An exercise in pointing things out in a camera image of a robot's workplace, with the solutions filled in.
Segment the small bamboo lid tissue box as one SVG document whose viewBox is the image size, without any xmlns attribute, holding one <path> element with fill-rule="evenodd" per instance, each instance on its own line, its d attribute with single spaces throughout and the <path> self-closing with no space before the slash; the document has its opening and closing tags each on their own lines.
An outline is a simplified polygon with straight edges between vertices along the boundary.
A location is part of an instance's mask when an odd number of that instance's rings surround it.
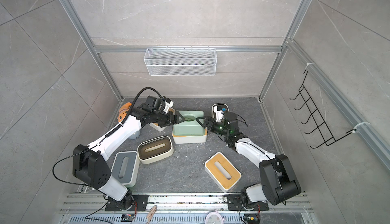
<svg viewBox="0 0 390 224">
<path fill-rule="evenodd" d="M 175 113 L 175 109 L 173 108 L 170 108 L 169 109 L 170 112 L 173 112 L 173 114 Z M 152 128 L 154 128 L 155 130 L 159 131 L 159 132 L 162 132 L 166 127 L 161 127 L 159 126 L 157 123 L 150 123 L 149 124 Z"/>
</svg>

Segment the green tissue box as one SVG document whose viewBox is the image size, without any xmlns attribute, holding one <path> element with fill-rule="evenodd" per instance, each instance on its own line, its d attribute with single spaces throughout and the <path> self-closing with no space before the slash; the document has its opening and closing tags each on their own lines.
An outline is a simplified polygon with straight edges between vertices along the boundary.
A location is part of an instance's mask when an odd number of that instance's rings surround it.
<svg viewBox="0 0 390 224">
<path fill-rule="evenodd" d="M 203 111 L 185 111 L 178 110 L 175 114 L 184 117 L 184 121 L 173 126 L 173 134 L 175 136 L 202 136 L 205 134 L 205 129 L 198 123 L 197 118 L 203 117 Z"/>
</svg>

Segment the large bamboo lid tissue box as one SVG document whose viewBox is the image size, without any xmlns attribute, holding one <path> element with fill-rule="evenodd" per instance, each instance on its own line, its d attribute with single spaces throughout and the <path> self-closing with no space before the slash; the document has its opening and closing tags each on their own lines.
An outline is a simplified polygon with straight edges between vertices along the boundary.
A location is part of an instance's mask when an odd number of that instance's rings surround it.
<svg viewBox="0 0 390 224">
<path fill-rule="evenodd" d="M 176 144 L 192 144 L 192 143 L 205 143 L 207 140 L 208 131 L 205 129 L 205 133 L 202 136 L 178 136 L 172 132 L 172 137 Z"/>
</svg>

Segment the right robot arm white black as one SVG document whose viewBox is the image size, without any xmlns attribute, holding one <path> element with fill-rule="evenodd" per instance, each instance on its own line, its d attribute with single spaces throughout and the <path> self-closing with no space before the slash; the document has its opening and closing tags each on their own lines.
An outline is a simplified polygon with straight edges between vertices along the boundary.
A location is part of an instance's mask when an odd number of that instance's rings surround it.
<svg viewBox="0 0 390 224">
<path fill-rule="evenodd" d="M 220 122 L 211 116 L 198 117 L 196 121 L 210 132 L 223 136 L 223 141 L 229 148 L 258 167 L 261 183 L 242 190 L 240 198 L 244 206 L 259 201 L 267 201 L 276 206 L 302 192 L 288 157 L 284 154 L 272 154 L 253 143 L 241 132 L 237 114 L 226 112 Z"/>
</svg>

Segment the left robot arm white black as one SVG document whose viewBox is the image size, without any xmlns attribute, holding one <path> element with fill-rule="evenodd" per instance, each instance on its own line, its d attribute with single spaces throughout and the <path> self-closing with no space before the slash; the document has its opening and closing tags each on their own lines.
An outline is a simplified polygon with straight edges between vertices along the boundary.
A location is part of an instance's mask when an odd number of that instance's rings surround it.
<svg viewBox="0 0 390 224">
<path fill-rule="evenodd" d="M 147 124 L 165 127 L 185 121 L 179 112 L 170 110 L 173 101 L 166 97 L 148 96 L 145 103 L 137 107 L 134 104 L 126 103 L 120 108 L 118 124 L 109 132 L 87 146 L 78 145 L 73 151 L 73 176 L 107 195 L 110 201 L 131 198 L 131 191 L 112 176 L 106 162 L 115 150 Z"/>
</svg>

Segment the front bamboo lid tissue box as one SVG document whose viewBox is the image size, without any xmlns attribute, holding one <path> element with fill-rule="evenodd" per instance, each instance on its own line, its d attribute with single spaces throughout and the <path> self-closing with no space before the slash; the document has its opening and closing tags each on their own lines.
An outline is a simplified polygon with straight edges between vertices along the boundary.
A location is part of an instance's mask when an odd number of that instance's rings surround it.
<svg viewBox="0 0 390 224">
<path fill-rule="evenodd" d="M 238 169 L 221 152 L 217 152 L 207 160 L 204 167 L 224 193 L 234 187 L 242 177 Z"/>
</svg>

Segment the grey lid white tissue box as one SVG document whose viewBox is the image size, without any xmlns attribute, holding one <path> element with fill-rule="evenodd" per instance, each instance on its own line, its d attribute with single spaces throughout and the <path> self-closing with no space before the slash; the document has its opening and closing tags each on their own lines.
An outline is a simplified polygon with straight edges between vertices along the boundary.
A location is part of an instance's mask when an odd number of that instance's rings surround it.
<svg viewBox="0 0 390 224">
<path fill-rule="evenodd" d="M 116 154 L 112 166 L 112 175 L 124 186 L 135 186 L 140 159 L 137 151 L 122 151 Z"/>
</svg>

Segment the cream box dark lid left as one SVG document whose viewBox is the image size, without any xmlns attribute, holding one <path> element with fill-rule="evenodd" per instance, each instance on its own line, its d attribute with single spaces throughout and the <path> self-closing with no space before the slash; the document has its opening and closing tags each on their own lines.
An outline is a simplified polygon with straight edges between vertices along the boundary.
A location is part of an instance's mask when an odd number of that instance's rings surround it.
<svg viewBox="0 0 390 224">
<path fill-rule="evenodd" d="M 160 136 L 141 143 L 137 152 L 140 162 L 148 165 L 170 157 L 174 147 L 169 136 Z"/>
</svg>

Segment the small grey alarm clock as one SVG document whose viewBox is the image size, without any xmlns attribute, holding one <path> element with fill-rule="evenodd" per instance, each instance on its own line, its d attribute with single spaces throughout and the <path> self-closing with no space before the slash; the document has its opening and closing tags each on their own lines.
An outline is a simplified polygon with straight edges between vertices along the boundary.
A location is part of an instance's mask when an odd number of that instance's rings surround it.
<svg viewBox="0 0 390 224">
<path fill-rule="evenodd" d="M 141 130 L 140 129 L 131 130 L 131 131 L 129 131 L 128 139 L 135 140 L 135 139 L 140 137 L 140 134 L 141 134 Z"/>
</svg>

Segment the orange plush toy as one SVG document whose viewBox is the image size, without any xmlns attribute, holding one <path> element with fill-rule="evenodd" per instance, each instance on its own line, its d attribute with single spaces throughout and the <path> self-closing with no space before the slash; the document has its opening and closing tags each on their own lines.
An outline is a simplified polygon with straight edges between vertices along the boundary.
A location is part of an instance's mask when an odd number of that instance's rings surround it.
<svg viewBox="0 0 390 224">
<path fill-rule="evenodd" d="M 122 123 L 125 121 L 126 116 L 128 115 L 128 111 L 130 107 L 132 106 L 131 102 L 127 102 L 124 105 L 121 106 L 118 112 L 117 120 L 119 123 Z"/>
</svg>

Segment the pink round object front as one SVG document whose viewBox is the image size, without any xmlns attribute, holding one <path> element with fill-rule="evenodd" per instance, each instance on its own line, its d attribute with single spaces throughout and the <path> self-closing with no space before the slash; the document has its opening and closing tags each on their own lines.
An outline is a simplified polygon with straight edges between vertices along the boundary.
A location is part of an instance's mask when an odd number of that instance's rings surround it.
<svg viewBox="0 0 390 224">
<path fill-rule="evenodd" d="M 205 224 L 224 224 L 224 219 L 221 214 L 213 211 L 205 217 Z"/>
</svg>

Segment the small circuit board front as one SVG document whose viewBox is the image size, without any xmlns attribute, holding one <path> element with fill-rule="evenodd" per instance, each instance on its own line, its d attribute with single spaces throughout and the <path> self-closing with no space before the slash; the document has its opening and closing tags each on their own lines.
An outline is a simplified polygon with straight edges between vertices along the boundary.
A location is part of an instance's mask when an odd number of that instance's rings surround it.
<svg viewBox="0 0 390 224">
<path fill-rule="evenodd" d="M 120 221 L 125 223 L 129 223 L 129 222 L 131 223 L 135 220 L 135 218 L 136 218 L 135 214 L 123 214 L 121 216 Z"/>
</svg>

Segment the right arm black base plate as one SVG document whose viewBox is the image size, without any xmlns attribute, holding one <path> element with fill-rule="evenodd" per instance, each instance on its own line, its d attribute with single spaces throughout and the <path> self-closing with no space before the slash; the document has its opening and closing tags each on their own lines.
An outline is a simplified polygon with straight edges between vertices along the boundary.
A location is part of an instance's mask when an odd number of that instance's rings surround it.
<svg viewBox="0 0 390 224">
<path fill-rule="evenodd" d="M 269 206 L 266 200 L 261 200 L 258 202 L 252 202 L 243 194 L 227 194 L 224 195 L 223 201 L 227 203 L 227 208 L 229 211 L 239 211 L 239 210 L 260 210 L 268 211 Z"/>
</svg>

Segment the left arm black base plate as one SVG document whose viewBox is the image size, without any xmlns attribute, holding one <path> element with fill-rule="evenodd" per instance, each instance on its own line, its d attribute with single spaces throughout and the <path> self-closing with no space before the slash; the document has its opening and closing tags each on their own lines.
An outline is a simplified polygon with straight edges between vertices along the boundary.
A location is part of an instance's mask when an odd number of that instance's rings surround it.
<svg viewBox="0 0 390 224">
<path fill-rule="evenodd" d="M 121 201 L 109 197 L 105 211 L 145 211 L 148 204 L 148 195 L 125 196 Z"/>
</svg>

